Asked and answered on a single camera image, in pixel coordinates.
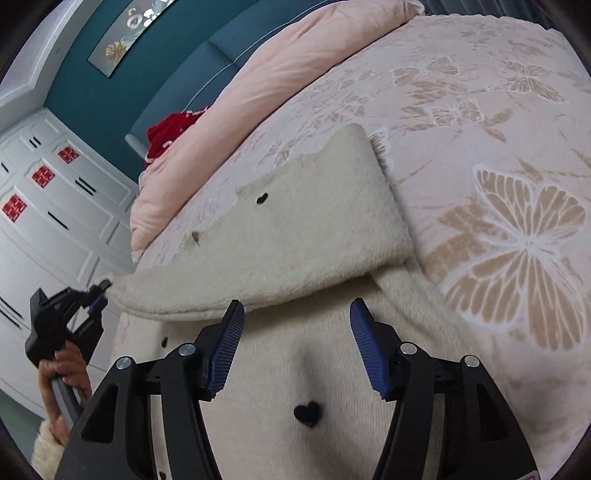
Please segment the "fluffy white sleeve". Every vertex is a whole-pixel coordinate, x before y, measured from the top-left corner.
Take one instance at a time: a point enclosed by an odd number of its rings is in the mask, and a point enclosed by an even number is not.
[[[53,480],[63,453],[64,447],[53,437],[49,429],[49,421],[44,420],[35,440],[31,465],[44,480]]]

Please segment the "red garment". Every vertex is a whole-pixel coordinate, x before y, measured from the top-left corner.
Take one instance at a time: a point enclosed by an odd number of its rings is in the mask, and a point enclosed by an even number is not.
[[[162,155],[181,134],[201,117],[208,107],[199,112],[172,113],[155,127],[148,128],[150,149],[144,159],[144,167],[148,168],[155,158]]]

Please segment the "red paper-cut decoration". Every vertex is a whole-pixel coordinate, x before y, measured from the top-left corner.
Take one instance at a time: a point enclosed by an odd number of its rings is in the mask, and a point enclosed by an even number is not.
[[[57,155],[66,163],[72,163],[80,154],[72,147],[62,148]]]
[[[39,167],[39,170],[37,170],[31,176],[31,178],[37,185],[44,189],[45,187],[47,187],[47,184],[53,180],[55,176],[55,173],[53,173],[47,166],[43,165]]]
[[[25,208],[27,208],[27,204],[18,195],[12,195],[2,207],[2,211],[11,222],[16,222]]]

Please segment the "black heart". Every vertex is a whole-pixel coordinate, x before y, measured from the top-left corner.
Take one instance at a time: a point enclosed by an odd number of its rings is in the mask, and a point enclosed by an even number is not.
[[[322,418],[322,407],[318,402],[311,401],[307,405],[298,405],[294,408],[296,419],[307,427],[315,427]]]

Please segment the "pink blanket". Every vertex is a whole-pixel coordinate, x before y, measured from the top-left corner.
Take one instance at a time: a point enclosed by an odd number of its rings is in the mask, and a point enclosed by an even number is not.
[[[417,7],[403,0],[337,2],[260,46],[199,122],[142,176],[131,210],[136,257],[266,117],[417,14]]]

